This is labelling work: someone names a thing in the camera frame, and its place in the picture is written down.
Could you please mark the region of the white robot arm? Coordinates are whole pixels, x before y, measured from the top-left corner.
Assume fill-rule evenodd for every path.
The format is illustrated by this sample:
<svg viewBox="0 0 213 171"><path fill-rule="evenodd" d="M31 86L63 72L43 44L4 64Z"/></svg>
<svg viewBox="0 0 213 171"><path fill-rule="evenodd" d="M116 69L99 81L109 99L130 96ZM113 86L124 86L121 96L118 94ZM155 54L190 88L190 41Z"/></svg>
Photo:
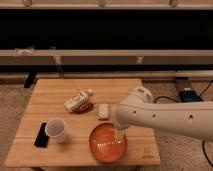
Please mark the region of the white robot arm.
<svg viewBox="0 0 213 171"><path fill-rule="evenodd" d="M213 142L213 102L156 104L151 92L137 86L114 108L119 130L130 125L156 128Z"/></svg>

